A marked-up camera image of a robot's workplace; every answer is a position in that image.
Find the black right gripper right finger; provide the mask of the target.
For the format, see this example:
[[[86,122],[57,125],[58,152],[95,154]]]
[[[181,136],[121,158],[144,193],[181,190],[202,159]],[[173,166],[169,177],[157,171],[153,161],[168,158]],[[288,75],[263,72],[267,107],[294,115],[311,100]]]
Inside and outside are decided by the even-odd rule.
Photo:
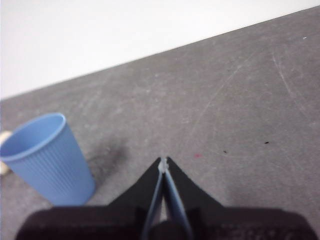
[[[169,219],[182,227],[188,240],[207,240],[206,217],[223,212],[223,205],[195,184],[170,158],[164,158],[164,198]]]

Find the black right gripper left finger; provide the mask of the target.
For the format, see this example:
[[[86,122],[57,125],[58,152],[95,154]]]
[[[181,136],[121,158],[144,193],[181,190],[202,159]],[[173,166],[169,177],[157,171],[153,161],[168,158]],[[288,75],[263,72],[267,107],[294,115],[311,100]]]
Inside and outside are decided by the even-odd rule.
[[[157,158],[142,176],[108,208],[121,219],[113,224],[112,240],[146,240],[158,217],[163,193],[163,174],[159,170],[161,158]]]

